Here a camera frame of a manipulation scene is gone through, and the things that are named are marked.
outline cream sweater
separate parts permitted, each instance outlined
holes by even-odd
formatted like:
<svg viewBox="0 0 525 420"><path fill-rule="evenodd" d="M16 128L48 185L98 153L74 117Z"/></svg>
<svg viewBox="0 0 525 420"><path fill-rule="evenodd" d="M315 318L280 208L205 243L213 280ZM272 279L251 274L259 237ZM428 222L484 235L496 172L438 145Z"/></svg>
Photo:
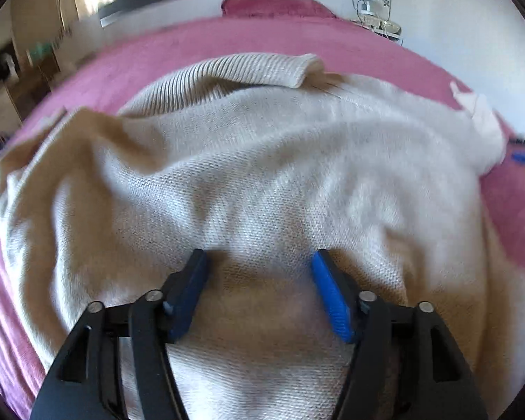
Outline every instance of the cream sweater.
<svg viewBox="0 0 525 420"><path fill-rule="evenodd" d="M501 155L464 112L313 55L205 61L0 156L15 306L48 367L88 302L133 301L204 248L213 273L169 348L190 418L323 419L352 351L309 272L328 248L388 301L435 305L494 416L525 380L525 273L478 184Z"/></svg>

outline bed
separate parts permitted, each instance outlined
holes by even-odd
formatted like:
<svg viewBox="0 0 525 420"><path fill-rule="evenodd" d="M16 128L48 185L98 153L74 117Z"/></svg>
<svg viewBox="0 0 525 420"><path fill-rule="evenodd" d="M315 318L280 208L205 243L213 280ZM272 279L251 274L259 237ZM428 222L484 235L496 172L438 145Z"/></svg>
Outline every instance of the bed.
<svg viewBox="0 0 525 420"><path fill-rule="evenodd" d="M26 120L14 140L43 119L87 106L116 113L155 79L206 58L240 52L315 53L329 71L391 82L405 91L460 109L449 83L454 77L428 60L314 5L230 2L224 17L169 27L101 52L57 88ZM466 85L457 81L461 89ZM525 167L507 157L482 179L482 193L507 256L525 267ZM0 253L0 395L21 419L29 418L45 371L15 314Z"/></svg>

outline knit sweater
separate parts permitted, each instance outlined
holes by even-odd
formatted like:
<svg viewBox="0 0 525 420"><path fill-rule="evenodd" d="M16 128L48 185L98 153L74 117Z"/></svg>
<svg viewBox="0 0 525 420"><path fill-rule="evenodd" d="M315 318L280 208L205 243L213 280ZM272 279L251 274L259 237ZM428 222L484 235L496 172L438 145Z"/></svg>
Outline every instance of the knit sweater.
<svg viewBox="0 0 525 420"><path fill-rule="evenodd" d="M190 418L322 419L353 350L309 271L328 248L363 288L435 305L494 416L525 380L525 273L478 184L501 156L465 112L313 55L205 61L0 155L15 307L49 367L89 302L134 301L201 247L213 270L168 348Z"/></svg>

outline pink pillow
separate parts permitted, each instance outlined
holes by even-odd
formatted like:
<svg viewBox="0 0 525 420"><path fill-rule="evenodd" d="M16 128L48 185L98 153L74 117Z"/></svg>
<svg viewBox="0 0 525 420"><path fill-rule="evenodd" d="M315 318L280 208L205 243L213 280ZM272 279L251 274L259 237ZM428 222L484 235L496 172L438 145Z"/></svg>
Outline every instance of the pink pillow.
<svg viewBox="0 0 525 420"><path fill-rule="evenodd" d="M281 16L336 19L329 9L314 0L224 0L222 12L227 17Z"/></svg>

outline green object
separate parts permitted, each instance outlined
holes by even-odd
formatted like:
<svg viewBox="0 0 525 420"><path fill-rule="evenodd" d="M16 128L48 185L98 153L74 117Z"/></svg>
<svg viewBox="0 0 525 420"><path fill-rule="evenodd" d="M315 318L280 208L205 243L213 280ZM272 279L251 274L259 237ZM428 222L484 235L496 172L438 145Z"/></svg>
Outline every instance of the green object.
<svg viewBox="0 0 525 420"><path fill-rule="evenodd" d="M35 63L36 61L39 61L48 54L52 53L52 51L53 45L50 42L39 42L33 49L29 50L29 60L31 60L31 63Z"/></svg>

